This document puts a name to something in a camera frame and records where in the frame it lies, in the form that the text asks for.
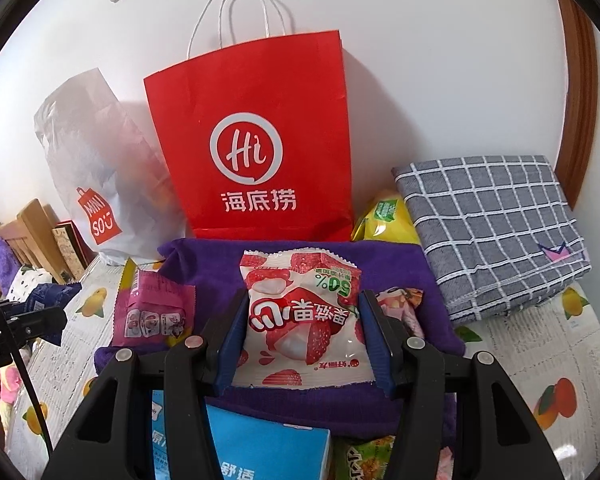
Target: black cable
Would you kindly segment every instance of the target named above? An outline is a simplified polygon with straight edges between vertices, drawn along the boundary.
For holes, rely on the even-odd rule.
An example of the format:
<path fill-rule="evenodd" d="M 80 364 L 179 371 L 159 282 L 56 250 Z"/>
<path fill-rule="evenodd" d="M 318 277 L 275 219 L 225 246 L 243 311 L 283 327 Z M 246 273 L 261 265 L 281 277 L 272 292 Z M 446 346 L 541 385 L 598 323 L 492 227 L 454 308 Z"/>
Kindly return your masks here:
<path fill-rule="evenodd" d="M 29 373 L 27 372 L 27 367 L 25 366 L 24 361 L 22 360 L 22 356 L 20 355 L 20 349 L 16 344 L 16 340 L 13 338 L 13 333 L 11 333 L 11 329 L 9 328 L 9 324 L 7 323 L 7 320 L 4 317 L 4 312 L 1 308 L 0 331 L 2 332 L 2 336 L 4 337 L 7 343 L 9 352 L 11 352 L 11 357 L 13 358 L 13 362 L 15 363 L 16 368 L 20 373 L 20 377 L 22 378 L 24 387 L 27 393 L 29 394 L 29 399 L 33 404 L 33 409 L 36 412 L 40 428 L 42 429 L 42 438 L 45 441 L 46 452 L 48 452 L 49 456 L 51 456 L 51 453 L 54 449 L 51 444 L 51 436 L 49 435 L 49 429 L 46 426 L 45 416 L 42 414 L 42 409 L 40 408 L 40 403 L 38 402 L 38 396 L 36 395 L 36 391 L 33 388 L 33 384 L 31 383 L 31 378 L 29 377 Z"/>

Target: green snack package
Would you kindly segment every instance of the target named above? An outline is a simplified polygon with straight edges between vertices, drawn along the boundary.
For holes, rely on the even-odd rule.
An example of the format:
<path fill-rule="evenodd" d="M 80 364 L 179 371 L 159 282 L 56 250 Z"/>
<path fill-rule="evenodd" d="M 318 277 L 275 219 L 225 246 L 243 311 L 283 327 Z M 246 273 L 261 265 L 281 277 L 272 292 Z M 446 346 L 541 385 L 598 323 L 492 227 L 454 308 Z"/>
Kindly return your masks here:
<path fill-rule="evenodd" d="M 336 439 L 333 449 L 334 480 L 381 480 L 389 463 L 394 436 L 364 444 Z"/>

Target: red paper bag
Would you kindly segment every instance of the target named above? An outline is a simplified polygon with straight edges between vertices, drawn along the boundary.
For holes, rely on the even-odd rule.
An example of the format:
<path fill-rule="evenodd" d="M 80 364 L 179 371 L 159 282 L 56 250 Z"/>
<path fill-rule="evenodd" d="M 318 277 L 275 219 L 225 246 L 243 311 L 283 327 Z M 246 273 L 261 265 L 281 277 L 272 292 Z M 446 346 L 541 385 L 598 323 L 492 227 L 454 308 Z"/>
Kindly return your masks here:
<path fill-rule="evenodd" d="M 77 188 L 80 198 L 78 204 L 89 217 L 89 227 L 96 245 L 103 244 L 122 232 L 109 203 L 103 197 L 89 188 L 87 191 Z"/>
<path fill-rule="evenodd" d="M 155 73 L 144 86 L 197 237 L 349 240 L 337 31 L 236 44 Z"/>

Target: white plastic bag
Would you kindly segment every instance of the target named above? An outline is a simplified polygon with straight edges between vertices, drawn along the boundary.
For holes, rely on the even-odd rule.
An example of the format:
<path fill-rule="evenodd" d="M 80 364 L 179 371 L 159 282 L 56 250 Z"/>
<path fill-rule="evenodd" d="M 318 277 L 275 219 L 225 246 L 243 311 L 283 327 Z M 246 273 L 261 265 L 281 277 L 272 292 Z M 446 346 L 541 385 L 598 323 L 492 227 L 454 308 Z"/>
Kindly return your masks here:
<path fill-rule="evenodd" d="M 62 203 L 107 263 L 154 262 L 158 246 L 183 236 L 169 173 L 100 70 L 60 85 L 34 125 Z"/>

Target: shopping bag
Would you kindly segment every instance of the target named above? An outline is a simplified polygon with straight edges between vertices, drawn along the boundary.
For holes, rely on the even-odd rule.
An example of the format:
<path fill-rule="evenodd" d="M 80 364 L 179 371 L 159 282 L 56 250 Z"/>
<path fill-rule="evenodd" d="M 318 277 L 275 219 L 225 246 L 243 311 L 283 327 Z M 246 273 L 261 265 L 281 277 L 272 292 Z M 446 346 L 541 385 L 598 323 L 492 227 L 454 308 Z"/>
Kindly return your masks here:
<path fill-rule="evenodd" d="M 228 46 L 144 85 L 197 237 L 349 239 L 349 121 L 337 31 Z"/>
<path fill-rule="evenodd" d="M 169 173 L 97 68 L 60 85 L 34 117 L 58 195 L 110 264 L 149 263 L 184 234 Z"/>

